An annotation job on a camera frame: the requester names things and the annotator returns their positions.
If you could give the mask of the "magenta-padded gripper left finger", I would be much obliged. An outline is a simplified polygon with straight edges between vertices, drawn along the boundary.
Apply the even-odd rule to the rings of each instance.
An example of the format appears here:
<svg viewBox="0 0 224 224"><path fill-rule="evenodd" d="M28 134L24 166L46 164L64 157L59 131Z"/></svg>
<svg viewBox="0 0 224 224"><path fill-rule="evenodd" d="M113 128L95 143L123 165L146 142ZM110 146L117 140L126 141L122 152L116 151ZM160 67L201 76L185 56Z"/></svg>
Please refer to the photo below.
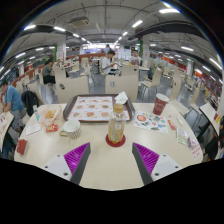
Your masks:
<svg viewBox="0 0 224 224"><path fill-rule="evenodd" d="M79 184L90 153L90 143L85 143L65 155L56 154L43 166L43 169L65 180Z"/></svg>

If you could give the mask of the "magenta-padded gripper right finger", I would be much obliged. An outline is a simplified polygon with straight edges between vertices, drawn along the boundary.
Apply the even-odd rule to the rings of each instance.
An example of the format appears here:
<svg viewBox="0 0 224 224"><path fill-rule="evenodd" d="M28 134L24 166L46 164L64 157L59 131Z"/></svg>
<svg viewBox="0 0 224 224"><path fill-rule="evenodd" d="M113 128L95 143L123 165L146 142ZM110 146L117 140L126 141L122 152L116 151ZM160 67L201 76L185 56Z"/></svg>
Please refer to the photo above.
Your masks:
<svg viewBox="0 0 224 224"><path fill-rule="evenodd" d="M133 144L132 153L135 157L144 185L152 183L182 169L182 167L169 155L159 155L137 143Z"/></svg>

